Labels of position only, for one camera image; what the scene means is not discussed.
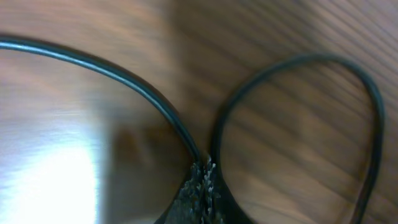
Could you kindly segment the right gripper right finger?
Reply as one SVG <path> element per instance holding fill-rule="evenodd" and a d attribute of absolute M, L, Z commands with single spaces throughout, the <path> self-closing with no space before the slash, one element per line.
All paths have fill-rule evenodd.
<path fill-rule="evenodd" d="M 253 224 L 235 201 L 217 164 L 209 157 L 205 169 L 205 223 Z"/>

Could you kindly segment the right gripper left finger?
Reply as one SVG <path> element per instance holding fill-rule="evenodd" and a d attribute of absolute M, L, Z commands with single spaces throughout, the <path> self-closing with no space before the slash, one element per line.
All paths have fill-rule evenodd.
<path fill-rule="evenodd" d="M 171 204 L 155 224 L 205 224 L 205 186 L 202 162 L 194 162 Z"/>

